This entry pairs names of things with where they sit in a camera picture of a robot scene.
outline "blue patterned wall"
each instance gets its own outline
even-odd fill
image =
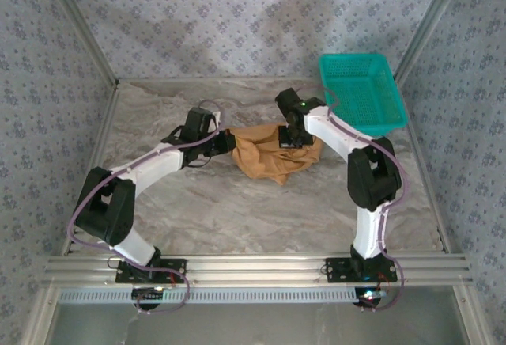
[[[506,343],[506,0],[453,0],[403,86],[447,216]]]
[[[324,52],[395,69],[431,0],[76,0],[118,78],[318,76]]]
[[[110,87],[56,0],[0,5],[0,343],[62,246]]]

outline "robotic arm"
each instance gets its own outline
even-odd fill
[[[110,170],[96,167],[86,177],[77,205],[106,177],[126,169],[102,187],[77,216],[76,226],[99,237],[109,247],[125,258],[142,266],[157,267],[160,251],[144,240],[134,229],[134,201],[150,185],[169,173],[189,166],[198,158],[224,154],[236,147],[229,131],[219,131],[209,141],[198,146],[178,150],[178,145],[202,141],[217,130],[219,114],[202,108],[192,108],[186,123],[177,127],[153,150],[134,161]]]
[[[279,130],[280,146],[296,148],[312,144],[314,135],[348,162],[348,192],[357,204],[357,235],[351,246],[350,258],[352,273],[362,281],[373,279],[379,270],[388,269],[391,265],[381,253],[379,227],[381,215],[387,214],[386,204],[395,198],[396,191],[401,187],[401,178],[395,165],[383,153],[357,140],[357,137],[374,141],[394,154],[391,142],[386,138],[373,139],[363,135],[334,116],[343,127],[357,135],[356,138],[350,137],[332,124],[327,116],[328,107],[322,101],[317,98],[301,100],[293,89],[279,93],[276,102],[287,120],[287,126]],[[126,169],[127,172],[103,186],[79,213],[75,224],[99,237],[125,258],[142,266],[158,267],[160,251],[133,228],[134,201],[151,184],[188,166],[199,155],[212,157],[233,150],[236,147],[235,137],[229,131],[219,131],[198,146],[181,150],[174,147],[201,141],[217,130],[218,120],[219,116],[210,111],[192,108],[186,123],[147,154],[111,170],[92,169],[77,205],[115,171]],[[370,164],[377,166],[371,169]]]
[[[380,222],[382,215],[386,220],[387,206],[402,185],[401,177],[384,153],[358,138],[375,142],[394,155],[391,142],[384,137],[374,139],[364,135],[331,113],[331,118],[354,137],[345,133],[330,121],[329,108],[321,100],[315,97],[301,100],[293,89],[279,93],[276,103],[287,121],[287,127],[280,128],[280,146],[311,144],[314,135],[348,163],[348,193],[357,205],[357,234],[351,246],[349,273],[360,281],[377,278],[379,272],[392,275],[388,272],[392,262],[380,248],[380,235],[384,238],[385,230],[383,222],[380,233]]]

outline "teal plastic basket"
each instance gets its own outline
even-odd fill
[[[319,59],[323,86],[339,100],[334,113],[358,131],[381,136],[407,125],[407,114],[387,58],[381,54],[328,54]],[[325,91],[330,106],[332,95]]]

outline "marble surface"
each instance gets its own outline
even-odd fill
[[[121,83],[104,166],[121,165],[153,148],[201,99],[225,110],[229,127],[283,122],[274,98],[309,80],[228,79]],[[316,90],[302,97],[318,95]],[[390,250],[442,249],[408,135],[389,135],[410,175],[406,203],[387,221]],[[251,180],[230,154],[201,169],[183,169],[144,191],[135,203],[134,227],[163,253],[265,253],[348,251],[356,207],[346,190],[346,163],[326,147],[321,161],[290,176],[284,186]]]

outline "black mounting bracket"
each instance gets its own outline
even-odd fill
[[[161,267],[171,268],[179,271],[185,275],[187,272],[187,260],[182,258],[160,258],[157,261],[156,266],[150,267]],[[127,262],[120,261],[118,263],[118,270],[116,272],[116,283],[128,283],[128,284],[184,284],[183,278],[176,274],[170,274],[168,272],[149,272],[140,271],[137,268],[130,266]]]
[[[214,114],[202,108],[192,108],[187,115],[184,125],[178,126],[172,133],[161,140],[162,143],[172,145],[183,145],[197,142],[210,135],[209,127],[211,122],[217,124]],[[226,154],[236,148],[236,137],[230,133],[230,130],[221,130],[212,139],[199,146],[192,146],[183,149],[183,167],[188,166],[200,155],[204,157],[214,157],[220,154]]]
[[[329,283],[397,282],[397,270],[394,262],[383,254],[365,260],[353,246],[351,247],[351,257],[326,258],[323,267],[325,267]]]

